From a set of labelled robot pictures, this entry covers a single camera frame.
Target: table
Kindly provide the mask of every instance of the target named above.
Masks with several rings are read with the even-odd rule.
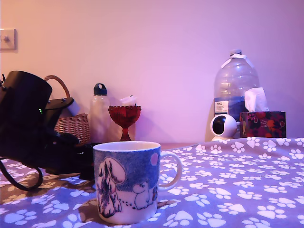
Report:
[[[304,139],[244,138],[169,150],[180,156],[183,175],[175,188],[159,192],[149,220],[128,226],[104,223],[97,214],[95,184],[77,175],[44,174],[34,192],[16,189],[0,174],[0,226],[6,227],[221,227],[304,226]],[[36,171],[4,160],[19,182],[35,182]],[[160,183],[176,166],[161,160]]]

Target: red glass goblet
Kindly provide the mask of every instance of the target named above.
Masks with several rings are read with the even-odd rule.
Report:
[[[120,141],[131,141],[129,127],[134,124],[140,114],[140,106],[110,106],[109,113],[112,120],[123,128],[123,135]]]

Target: mug handle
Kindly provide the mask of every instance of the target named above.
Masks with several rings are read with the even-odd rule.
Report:
[[[174,179],[170,183],[162,184],[162,185],[158,184],[159,191],[168,191],[170,189],[173,189],[174,186],[176,185],[176,183],[180,180],[181,175],[182,175],[182,163],[181,163],[180,158],[173,152],[164,151],[164,152],[161,152],[160,159],[165,156],[171,156],[175,159],[175,161],[177,163],[177,173],[176,173]]]

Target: water bottle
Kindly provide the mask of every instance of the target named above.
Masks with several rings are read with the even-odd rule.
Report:
[[[110,100],[104,84],[97,83],[94,87],[94,96],[90,107],[90,131],[92,143],[109,142],[109,114]]]
[[[248,112],[245,91],[259,86],[257,71],[247,56],[239,49],[232,50],[215,78],[214,114],[229,114],[239,122],[239,114]]]

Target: black strap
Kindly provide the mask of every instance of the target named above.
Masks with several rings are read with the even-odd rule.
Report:
[[[3,175],[6,177],[6,179],[8,179],[8,181],[9,181],[12,185],[14,185],[16,188],[21,189],[21,190],[24,190],[24,191],[31,191],[31,190],[34,190],[34,189],[38,188],[38,187],[42,184],[43,176],[42,176],[42,172],[41,172],[41,170],[40,170],[39,168],[35,168],[35,169],[38,171],[38,173],[39,173],[39,177],[38,177],[37,183],[36,183],[34,186],[28,188],[28,187],[23,186],[22,184],[19,184],[19,183],[16,182],[16,181],[14,180],[14,178],[12,178],[12,176],[7,172],[5,166],[4,166],[3,163],[1,162],[1,160],[3,160],[3,159],[5,159],[5,158],[0,158],[0,170],[1,170],[1,172],[3,173]]]

